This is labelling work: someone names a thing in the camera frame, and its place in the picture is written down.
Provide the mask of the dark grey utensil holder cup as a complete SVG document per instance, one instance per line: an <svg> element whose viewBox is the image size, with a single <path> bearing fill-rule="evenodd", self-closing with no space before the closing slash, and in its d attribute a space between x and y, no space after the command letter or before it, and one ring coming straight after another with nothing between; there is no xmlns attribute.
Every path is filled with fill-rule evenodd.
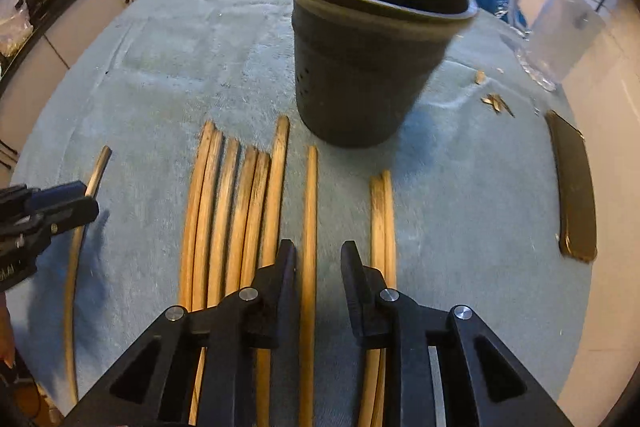
<svg viewBox="0 0 640 427"><path fill-rule="evenodd" d="M475 0L293 0L300 119L340 147L390 139L477 11Z"/></svg>

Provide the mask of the grey towel table cover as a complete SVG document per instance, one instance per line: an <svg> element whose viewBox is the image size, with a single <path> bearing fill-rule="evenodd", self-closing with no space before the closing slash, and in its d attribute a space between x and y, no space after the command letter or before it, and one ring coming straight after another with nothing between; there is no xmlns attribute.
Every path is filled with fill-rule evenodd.
<svg viewBox="0 0 640 427"><path fill-rule="evenodd" d="M451 41L390 135L411 82L388 43L352 52L334 32L335 72L295 55L292 0L137 0L66 72L14 172L48 187L89 176L112 149L87 230L76 294L78 389L87 392L178 297L180 248L206 121L269 148L291 123L280 234L299 242L307 154L318 150L314 421L356 423L362 355L340 250L370 242L369 181L393 179L399 289L418 303L467 303L552 397L582 335L591 270L561 255L544 112L570 115L514 62L509 29L480 13Z"/></svg>

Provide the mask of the black smartphone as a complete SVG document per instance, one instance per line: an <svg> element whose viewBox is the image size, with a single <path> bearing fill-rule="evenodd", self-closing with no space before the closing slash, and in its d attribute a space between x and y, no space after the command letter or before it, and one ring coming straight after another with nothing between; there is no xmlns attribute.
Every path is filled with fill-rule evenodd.
<svg viewBox="0 0 640 427"><path fill-rule="evenodd" d="M597 258L597 215L593 183L582 132L554 110L544 114L558 180L559 248L584 263Z"/></svg>

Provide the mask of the clear glass pitcher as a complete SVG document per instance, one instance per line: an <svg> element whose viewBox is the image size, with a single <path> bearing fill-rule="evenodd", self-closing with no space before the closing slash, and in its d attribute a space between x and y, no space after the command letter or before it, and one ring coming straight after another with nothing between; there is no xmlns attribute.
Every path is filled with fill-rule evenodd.
<svg viewBox="0 0 640 427"><path fill-rule="evenodd" d="M538 86L559 87L582 58L604 21L586 0L544 0L536 17L523 25L521 0L509 0L508 23L522 35L515 56Z"/></svg>

